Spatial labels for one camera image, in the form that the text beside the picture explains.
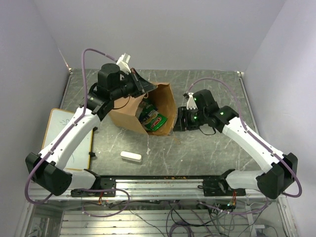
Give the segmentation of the green Cheetos chips bag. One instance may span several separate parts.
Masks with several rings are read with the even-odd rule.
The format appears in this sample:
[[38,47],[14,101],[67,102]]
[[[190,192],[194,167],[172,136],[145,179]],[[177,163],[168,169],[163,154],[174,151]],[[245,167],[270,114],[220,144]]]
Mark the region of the green Cheetos chips bag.
[[135,116],[142,127],[149,132],[157,131],[167,122],[167,117],[159,113],[157,107],[148,99],[140,102]]

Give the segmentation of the brown paper bag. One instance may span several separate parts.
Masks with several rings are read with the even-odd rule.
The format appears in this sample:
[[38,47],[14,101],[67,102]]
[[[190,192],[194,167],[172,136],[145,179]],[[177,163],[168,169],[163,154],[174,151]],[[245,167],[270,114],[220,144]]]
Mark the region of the brown paper bag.
[[169,83],[155,85],[157,88],[146,95],[117,99],[109,112],[112,122],[137,133],[167,136],[176,120],[176,104]]

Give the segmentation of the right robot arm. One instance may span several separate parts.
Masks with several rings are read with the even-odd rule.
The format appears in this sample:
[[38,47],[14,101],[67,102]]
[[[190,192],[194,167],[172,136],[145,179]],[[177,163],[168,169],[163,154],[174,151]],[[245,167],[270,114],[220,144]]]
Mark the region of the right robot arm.
[[184,97],[187,104],[178,108],[174,131],[198,130],[208,125],[214,132],[235,141],[260,167],[255,171],[229,169],[218,176],[214,189],[225,196],[237,189],[252,189],[276,199],[294,183],[298,159],[293,153],[285,154],[274,148],[246,125],[231,107],[220,108],[209,90],[185,93]]

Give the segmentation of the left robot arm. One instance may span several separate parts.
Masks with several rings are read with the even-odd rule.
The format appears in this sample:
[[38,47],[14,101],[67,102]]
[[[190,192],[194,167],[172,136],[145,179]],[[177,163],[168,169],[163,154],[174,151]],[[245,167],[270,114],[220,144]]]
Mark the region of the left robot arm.
[[67,171],[68,160],[86,135],[114,108],[117,99],[137,98],[156,88],[134,69],[104,64],[98,72],[97,82],[87,91],[83,105],[77,108],[52,143],[38,154],[29,153],[26,157],[28,180],[55,196],[74,189],[83,189],[89,196],[97,195],[101,189],[101,177],[85,169]]

